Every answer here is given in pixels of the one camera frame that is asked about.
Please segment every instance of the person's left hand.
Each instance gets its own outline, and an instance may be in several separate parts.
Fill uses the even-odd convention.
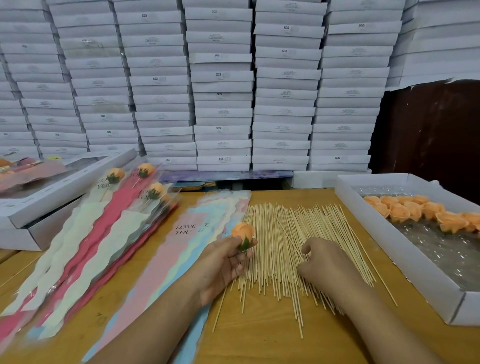
[[[238,277],[244,269],[242,262],[247,257],[252,257],[251,250],[246,252],[237,250],[240,244],[241,239],[232,236],[208,244],[198,260],[185,273],[189,283],[193,285],[201,307],[209,304]],[[253,239],[251,246],[256,244],[257,240]]]

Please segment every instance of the human arm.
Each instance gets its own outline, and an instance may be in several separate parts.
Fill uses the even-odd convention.
[[[344,310],[376,364],[443,363],[363,281],[337,243],[310,238],[302,247],[302,253],[309,252],[298,273]]]
[[[243,271],[241,263],[252,252],[239,253],[240,243],[228,237],[209,244],[192,267],[89,364],[166,363],[197,312]]]

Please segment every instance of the yellow wooden tabletop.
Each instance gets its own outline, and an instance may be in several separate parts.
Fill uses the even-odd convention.
[[[23,334],[0,357],[2,364],[77,364],[100,338],[112,315],[153,256],[178,216],[195,205],[202,193],[182,194],[180,207],[163,223],[135,256],[126,263],[61,332],[44,342],[28,343]],[[285,207],[341,204],[333,190],[254,191],[251,204],[271,202]],[[392,310],[433,350],[449,363],[480,363],[480,328],[448,326],[373,241],[365,229],[342,206],[349,223],[363,242],[377,269],[398,302],[395,307],[385,288],[375,289]],[[39,253],[20,252],[0,264],[0,286],[31,263]],[[0,288],[0,310],[12,300],[22,281],[33,270],[30,265]],[[300,338],[292,302],[277,302],[267,295],[247,291],[245,313],[240,294],[228,291],[215,333],[212,326],[219,302],[210,311],[199,342],[196,364],[270,363],[367,363],[371,362],[351,322],[334,316],[312,299],[301,297],[303,335]]]

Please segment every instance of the hand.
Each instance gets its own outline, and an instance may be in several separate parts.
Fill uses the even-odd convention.
[[[225,287],[243,271],[242,262],[253,252],[239,252],[240,238],[228,236],[207,245],[198,260],[187,271],[190,283],[196,291],[200,307],[209,304]]]
[[[312,253],[308,262],[299,264],[298,273],[347,310],[359,294],[369,291],[353,262],[336,242],[309,238],[301,252]]]

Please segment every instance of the open white box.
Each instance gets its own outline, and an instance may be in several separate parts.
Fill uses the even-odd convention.
[[[85,193],[106,169],[123,166],[134,159],[136,155],[133,149],[114,153],[104,151],[86,153],[69,160],[67,167],[69,164],[75,165],[76,162],[86,162],[90,158],[95,162],[26,198],[1,199],[0,229],[22,228],[33,220],[72,201]]]
[[[410,194],[422,194],[445,205],[448,211],[480,212],[480,206],[406,173],[343,175],[336,179],[335,194],[392,259],[405,277],[450,325],[480,325],[480,292],[463,291],[362,197],[355,187],[398,186]]]

